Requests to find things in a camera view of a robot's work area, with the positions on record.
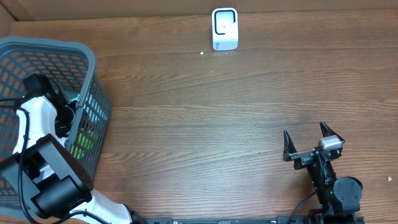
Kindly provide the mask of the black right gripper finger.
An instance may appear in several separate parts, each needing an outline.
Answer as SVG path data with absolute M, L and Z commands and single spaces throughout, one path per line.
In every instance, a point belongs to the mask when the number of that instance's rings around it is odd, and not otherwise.
M 330 137 L 330 136 L 336 136 L 341 142 L 345 142 L 345 140 L 336 132 L 334 132 L 334 130 L 332 130 L 327 124 L 326 122 L 324 122 L 324 120 L 320 121 L 320 129 L 322 132 L 323 137 Z
M 283 161 L 291 161 L 295 159 L 297 150 L 292 142 L 292 139 L 288 131 L 284 130 L 284 150 L 283 150 Z

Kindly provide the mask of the green snack packet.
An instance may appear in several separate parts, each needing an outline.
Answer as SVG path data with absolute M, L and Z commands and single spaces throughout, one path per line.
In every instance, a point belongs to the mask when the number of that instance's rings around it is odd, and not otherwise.
M 71 154 L 77 159 L 93 159 L 98 155 L 98 139 L 99 135 L 95 133 L 94 128 L 89 124 L 85 124 L 76 133 Z

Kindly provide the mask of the teal packet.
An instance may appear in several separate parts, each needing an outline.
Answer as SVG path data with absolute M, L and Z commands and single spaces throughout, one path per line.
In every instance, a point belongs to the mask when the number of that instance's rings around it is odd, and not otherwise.
M 71 100 L 76 100 L 76 112 L 73 124 L 83 119 L 87 119 L 93 124 L 107 123 L 109 121 L 111 105 L 107 97 L 95 96 L 90 93 L 85 98 L 82 107 L 78 107 L 78 103 L 81 102 L 79 95 Z

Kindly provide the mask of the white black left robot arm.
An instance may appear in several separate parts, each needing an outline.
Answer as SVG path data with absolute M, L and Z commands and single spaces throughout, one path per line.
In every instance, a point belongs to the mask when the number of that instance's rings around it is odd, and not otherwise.
M 75 112 L 59 86 L 37 73 L 22 82 L 27 93 L 11 106 L 19 118 L 18 140 L 1 162 L 1 174 L 17 190 L 26 219 L 132 223 L 130 209 L 95 190 L 89 173 L 64 148 Z

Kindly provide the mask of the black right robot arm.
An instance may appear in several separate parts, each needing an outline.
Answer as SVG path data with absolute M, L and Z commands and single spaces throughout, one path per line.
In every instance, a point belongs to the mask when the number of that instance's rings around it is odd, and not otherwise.
M 342 156 L 345 140 L 324 121 L 320 121 L 322 138 L 311 151 L 299 154 L 287 130 L 284 130 L 283 161 L 294 163 L 294 169 L 306 169 L 314 191 L 292 211 L 285 223 L 364 223 L 357 217 L 360 211 L 363 184 L 354 177 L 340 177 L 332 161 Z M 298 210 L 313 196 L 320 208 L 312 209 L 307 216 L 296 217 Z

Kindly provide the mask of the white barcode scanner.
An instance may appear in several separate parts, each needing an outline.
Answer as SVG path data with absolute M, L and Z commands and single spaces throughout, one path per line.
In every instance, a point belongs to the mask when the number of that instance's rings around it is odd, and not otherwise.
M 211 15 L 211 23 L 213 50 L 236 50 L 239 43 L 239 24 L 235 8 L 215 9 Z

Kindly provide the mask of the grey plastic mesh basket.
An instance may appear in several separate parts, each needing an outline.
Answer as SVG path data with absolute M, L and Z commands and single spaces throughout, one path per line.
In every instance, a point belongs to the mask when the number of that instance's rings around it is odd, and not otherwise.
M 115 223 L 128 217 L 93 186 L 111 104 L 79 42 L 1 39 L 1 213 Z

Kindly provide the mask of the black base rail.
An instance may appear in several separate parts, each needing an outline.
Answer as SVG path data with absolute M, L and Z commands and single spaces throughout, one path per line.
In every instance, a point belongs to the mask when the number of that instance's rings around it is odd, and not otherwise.
M 132 217 L 132 223 L 144 224 L 306 224 L 315 223 L 307 216 L 294 216 L 289 220 L 289 216 L 278 216 L 275 218 L 199 218 L 199 219 L 173 219 L 170 217 L 144 218 L 135 210 L 127 209 Z

